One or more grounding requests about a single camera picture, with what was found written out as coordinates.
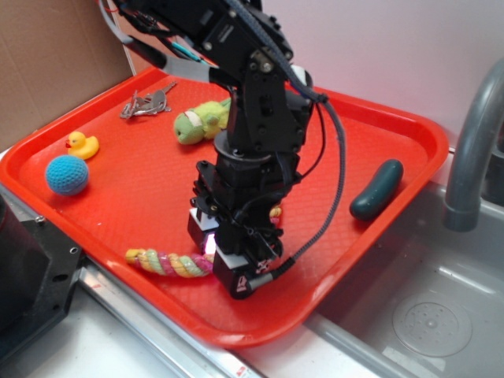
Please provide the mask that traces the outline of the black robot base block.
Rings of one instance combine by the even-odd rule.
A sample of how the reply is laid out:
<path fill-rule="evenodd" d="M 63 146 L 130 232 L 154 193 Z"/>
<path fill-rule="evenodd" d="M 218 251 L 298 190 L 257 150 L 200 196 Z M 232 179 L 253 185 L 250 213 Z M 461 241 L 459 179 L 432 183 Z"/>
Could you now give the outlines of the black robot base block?
<path fill-rule="evenodd" d="M 19 220 L 1 200 L 1 363 L 69 312 L 82 249 L 48 220 Z"/>

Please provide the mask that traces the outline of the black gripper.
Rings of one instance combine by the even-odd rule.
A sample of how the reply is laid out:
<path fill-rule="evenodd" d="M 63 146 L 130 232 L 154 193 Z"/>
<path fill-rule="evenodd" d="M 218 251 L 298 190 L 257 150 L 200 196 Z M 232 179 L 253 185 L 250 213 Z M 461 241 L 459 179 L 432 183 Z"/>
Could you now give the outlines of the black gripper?
<path fill-rule="evenodd" d="M 273 281 L 268 260 L 281 257 L 284 247 L 269 214 L 300 181 L 299 161 L 290 153 L 251 161 L 220 154 L 215 164 L 196 164 L 199 209 L 189 210 L 187 230 L 201 254 L 214 254 L 213 274 L 233 299 Z"/>

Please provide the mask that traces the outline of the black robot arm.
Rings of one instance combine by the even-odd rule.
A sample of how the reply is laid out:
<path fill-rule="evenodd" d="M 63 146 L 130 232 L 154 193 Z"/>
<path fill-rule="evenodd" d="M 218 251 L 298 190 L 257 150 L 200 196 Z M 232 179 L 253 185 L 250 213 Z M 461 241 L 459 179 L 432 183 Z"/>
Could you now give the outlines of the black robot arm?
<path fill-rule="evenodd" d="M 199 64 L 167 55 L 117 32 L 130 50 L 173 76 L 228 90 L 227 128 L 214 141 L 217 161 L 197 164 L 193 206 L 214 219 L 213 272 L 228 293 L 244 299 L 272 276 L 283 253 L 282 231 L 270 220 L 301 176 L 299 151 L 313 101 L 287 84 L 308 87 L 291 68 L 292 50 L 276 20 L 248 1 L 119 1 L 118 13 L 142 33 L 178 35 L 206 57 Z"/>

